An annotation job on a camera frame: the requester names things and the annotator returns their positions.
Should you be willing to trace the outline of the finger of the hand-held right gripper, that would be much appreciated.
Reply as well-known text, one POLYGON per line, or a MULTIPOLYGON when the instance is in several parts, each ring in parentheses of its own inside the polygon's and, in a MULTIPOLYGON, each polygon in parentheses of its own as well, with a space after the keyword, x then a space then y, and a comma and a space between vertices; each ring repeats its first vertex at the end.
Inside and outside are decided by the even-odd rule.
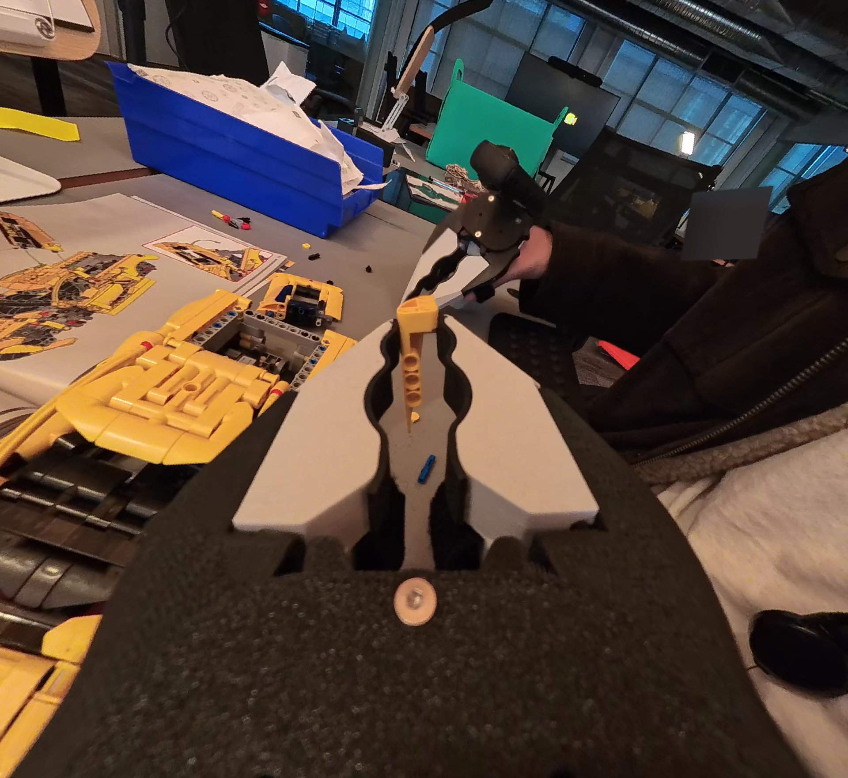
POLYGON ((465 258, 458 233, 449 226, 439 225, 416 264, 402 300, 434 296, 437 288, 454 275, 465 258))
POLYGON ((433 290, 440 310, 448 307, 461 307, 466 303, 472 289, 479 286, 475 281, 482 276, 482 283, 489 281, 490 265, 481 255, 466 255, 456 269, 433 290))

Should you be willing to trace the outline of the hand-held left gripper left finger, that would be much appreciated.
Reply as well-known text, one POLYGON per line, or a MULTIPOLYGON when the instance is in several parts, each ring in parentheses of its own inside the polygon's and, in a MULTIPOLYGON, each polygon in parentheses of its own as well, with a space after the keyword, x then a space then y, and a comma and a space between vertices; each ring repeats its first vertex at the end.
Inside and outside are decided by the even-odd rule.
POLYGON ((320 360, 233 515, 234 529, 332 537, 346 550, 385 533, 398 496, 379 420, 393 401, 397 330, 387 321, 334 360, 320 360))

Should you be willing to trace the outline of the yellow brick door panel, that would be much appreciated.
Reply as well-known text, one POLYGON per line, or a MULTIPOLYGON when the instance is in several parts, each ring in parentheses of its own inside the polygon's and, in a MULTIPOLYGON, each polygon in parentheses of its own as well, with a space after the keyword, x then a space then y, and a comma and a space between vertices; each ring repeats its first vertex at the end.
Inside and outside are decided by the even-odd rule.
POLYGON ((423 338, 439 325, 439 306, 432 296, 411 298, 396 311, 400 339, 400 368, 404 391, 405 421, 410 433, 416 409, 423 397, 421 355, 423 338))

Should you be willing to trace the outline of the yellow brick subassembly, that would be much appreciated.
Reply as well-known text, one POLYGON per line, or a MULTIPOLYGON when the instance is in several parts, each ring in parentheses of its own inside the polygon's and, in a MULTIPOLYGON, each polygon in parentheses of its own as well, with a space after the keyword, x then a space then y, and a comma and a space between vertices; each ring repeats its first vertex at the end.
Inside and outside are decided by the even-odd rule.
POLYGON ((254 312, 294 327, 312 329, 341 321, 343 308, 343 290, 333 283, 274 273, 254 312))

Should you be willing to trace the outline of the yellow brick car model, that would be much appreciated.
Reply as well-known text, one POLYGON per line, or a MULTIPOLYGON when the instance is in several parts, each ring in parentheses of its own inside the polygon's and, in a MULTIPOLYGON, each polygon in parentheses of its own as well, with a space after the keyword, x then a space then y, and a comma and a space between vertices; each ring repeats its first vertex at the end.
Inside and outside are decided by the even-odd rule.
POLYGON ((2 776, 76 678, 154 518, 355 345, 218 289, 128 338, 2 440, 2 776))

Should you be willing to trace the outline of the person's right forearm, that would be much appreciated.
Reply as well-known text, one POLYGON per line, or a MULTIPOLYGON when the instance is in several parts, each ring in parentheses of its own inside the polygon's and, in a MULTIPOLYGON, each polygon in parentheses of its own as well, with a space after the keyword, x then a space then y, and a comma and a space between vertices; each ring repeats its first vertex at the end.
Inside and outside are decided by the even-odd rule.
POLYGON ((547 230, 549 265, 540 279, 520 282, 521 311, 638 356, 730 271, 559 222, 547 230))

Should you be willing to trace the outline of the green storage bin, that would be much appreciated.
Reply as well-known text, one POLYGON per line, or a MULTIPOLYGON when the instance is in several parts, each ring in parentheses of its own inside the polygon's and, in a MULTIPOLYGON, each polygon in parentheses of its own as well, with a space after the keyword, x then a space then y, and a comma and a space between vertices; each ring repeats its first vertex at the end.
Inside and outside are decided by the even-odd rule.
POLYGON ((411 202, 406 192, 405 174, 401 169, 402 167, 399 167, 387 175, 387 186, 382 190, 382 200, 386 203, 397 207, 397 209, 408 211, 413 216, 436 225, 440 224, 445 217, 458 207, 453 210, 444 210, 438 207, 411 202))

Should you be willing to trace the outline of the model kit box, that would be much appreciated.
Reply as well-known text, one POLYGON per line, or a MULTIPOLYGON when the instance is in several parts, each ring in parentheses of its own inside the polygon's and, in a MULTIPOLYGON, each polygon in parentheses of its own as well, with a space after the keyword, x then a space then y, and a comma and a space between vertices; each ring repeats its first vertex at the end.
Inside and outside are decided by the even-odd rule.
POLYGON ((401 170, 405 174, 406 192, 413 203, 453 210, 466 200, 466 193, 460 187, 444 179, 422 175, 408 167, 401 170))

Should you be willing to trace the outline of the green board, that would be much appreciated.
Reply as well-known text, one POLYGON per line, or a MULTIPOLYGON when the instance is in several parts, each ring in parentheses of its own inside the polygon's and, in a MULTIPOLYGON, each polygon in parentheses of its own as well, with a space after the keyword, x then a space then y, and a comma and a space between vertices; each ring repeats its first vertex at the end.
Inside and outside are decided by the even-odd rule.
POLYGON ((427 161, 440 168, 460 166, 475 179, 477 173, 470 158, 486 140, 510 148, 524 171, 535 178, 568 107, 555 121, 546 121, 472 87, 463 76, 463 62, 457 59, 427 148, 427 161))

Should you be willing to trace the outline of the black office chair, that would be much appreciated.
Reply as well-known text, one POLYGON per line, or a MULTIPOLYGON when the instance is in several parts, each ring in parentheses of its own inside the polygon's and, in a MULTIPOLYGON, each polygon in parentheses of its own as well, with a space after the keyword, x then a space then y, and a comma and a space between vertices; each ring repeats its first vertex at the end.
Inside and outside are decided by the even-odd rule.
POLYGON ((551 193, 547 221, 667 246, 692 195, 712 190, 721 171, 606 127, 551 193))

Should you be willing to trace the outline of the orange striped traffic cone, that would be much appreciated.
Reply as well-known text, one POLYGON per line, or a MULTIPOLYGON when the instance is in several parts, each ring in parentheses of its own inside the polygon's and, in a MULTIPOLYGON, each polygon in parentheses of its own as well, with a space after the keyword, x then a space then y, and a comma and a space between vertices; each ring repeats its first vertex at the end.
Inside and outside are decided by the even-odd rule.
POLYGON ((605 340, 598 340, 597 347, 625 371, 629 371, 640 361, 638 356, 605 340))

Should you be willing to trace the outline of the blue storage bin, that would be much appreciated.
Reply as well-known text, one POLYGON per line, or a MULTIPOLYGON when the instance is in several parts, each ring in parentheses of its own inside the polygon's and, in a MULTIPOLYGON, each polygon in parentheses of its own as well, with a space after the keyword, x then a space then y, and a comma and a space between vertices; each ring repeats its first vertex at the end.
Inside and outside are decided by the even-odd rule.
POLYGON ((264 129, 108 62, 133 159, 320 238, 381 189, 343 194, 340 166, 264 129))

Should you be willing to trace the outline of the open instruction booklet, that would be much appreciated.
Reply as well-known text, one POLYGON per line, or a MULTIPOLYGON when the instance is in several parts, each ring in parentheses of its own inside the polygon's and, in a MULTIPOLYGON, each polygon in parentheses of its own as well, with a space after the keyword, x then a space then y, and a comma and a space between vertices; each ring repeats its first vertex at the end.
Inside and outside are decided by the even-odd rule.
POLYGON ((287 260, 252 239, 122 194, 4 208, 2 393, 40 406, 183 306, 251 293, 287 260))

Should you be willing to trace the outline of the black round badge reel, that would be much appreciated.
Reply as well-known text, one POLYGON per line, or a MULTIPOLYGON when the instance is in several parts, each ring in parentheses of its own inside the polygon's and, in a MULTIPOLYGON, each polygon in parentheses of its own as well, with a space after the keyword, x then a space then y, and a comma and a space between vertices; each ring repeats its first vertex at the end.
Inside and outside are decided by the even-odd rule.
POLYGON ((754 665, 784 684, 824 698, 847 693, 847 614, 765 610, 750 622, 754 665))

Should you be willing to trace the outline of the dark wall monitor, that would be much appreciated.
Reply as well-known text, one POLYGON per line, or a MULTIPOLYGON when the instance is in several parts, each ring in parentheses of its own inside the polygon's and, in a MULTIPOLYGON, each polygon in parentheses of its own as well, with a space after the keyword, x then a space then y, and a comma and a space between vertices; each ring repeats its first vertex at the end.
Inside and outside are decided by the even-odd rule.
POLYGON ((504 100, 555 124, 552 146, 582 157, 608 123, 620 96, 575 65, 532 53, 522 57, 504 100))

